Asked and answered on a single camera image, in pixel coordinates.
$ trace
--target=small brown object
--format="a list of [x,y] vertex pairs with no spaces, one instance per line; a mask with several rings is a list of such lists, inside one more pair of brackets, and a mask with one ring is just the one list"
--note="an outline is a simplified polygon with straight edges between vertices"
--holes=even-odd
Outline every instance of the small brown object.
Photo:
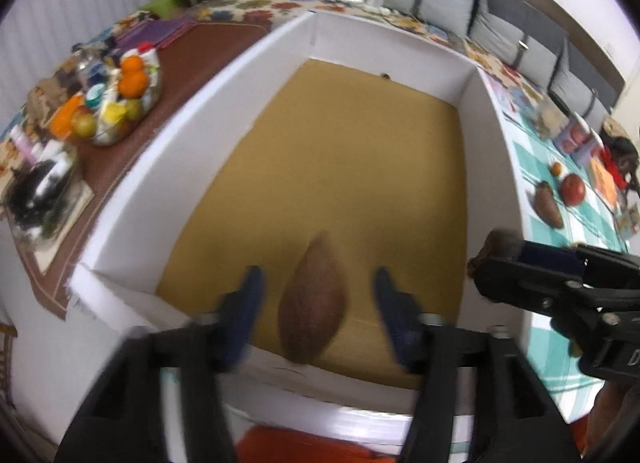
[[285,286],[278,309],[278,334],[284,357],[308,364],[340,328],[347,307],[345,277],[327,232],[309,243]]
[[560,207],[554,199],[554,191],[547,182],[536,185],[536,193],[533,196],[533,210],[551,228],[563,228]]

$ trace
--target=brown cardboard surface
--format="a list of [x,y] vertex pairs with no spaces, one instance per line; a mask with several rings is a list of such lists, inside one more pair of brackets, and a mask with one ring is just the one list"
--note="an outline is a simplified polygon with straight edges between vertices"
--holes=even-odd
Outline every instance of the brown cardboard surface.
[[280,295],[328,230],[346,271],[347,317],[316,365],[413,387],[371,297],[388,266],[426,311],[455,321],[466,249],[462,131],[453,106],[393,81],[310,60],[238,145],[178,239],[158,295],[212,309],[260,265],[267,295],[253,344],[280,353]]

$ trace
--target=brown table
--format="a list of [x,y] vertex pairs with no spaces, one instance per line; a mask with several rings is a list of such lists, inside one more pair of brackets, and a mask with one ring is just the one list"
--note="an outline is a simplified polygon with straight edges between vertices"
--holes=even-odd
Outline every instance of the brown table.
[[257,24],[198,24],[158,52],[161,99],[130,136],[108,148],[78,141],[82,175],[94,191],[94,198],[64,239],[46,275],[40,273],[33,254],[18,247],[34,295],[51,313],[65,319],[69,301],[66,282],[89,232],[104,203],[146,145],[196,91],[266,33],[267,29]]

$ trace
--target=small orange fruit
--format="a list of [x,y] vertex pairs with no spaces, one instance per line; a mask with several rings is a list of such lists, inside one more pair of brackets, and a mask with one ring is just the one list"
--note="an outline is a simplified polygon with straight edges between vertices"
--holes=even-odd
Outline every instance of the small orange fruit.
[[129,55],[120,63],[120,69],[123,74],[132,71],[141,71],[145,69],[145,62],[138,55]]
[[130,71],[118,82],[118,92],[126,99],[140,98],[149,87],[149,78],[144,71]]
[[549,170],[551,171],[551,175],[557,178],[562,174],[562,165],[560,162],[554,162],[551,167],[549,167]]

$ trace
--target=apple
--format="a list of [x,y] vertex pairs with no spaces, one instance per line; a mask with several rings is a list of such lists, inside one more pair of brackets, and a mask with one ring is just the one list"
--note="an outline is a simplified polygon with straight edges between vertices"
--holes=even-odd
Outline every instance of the apple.
[[582,178],[577,174],[568,174],[560,184],[560,197],[567,207],[575,207],[584,201],[586,189]]

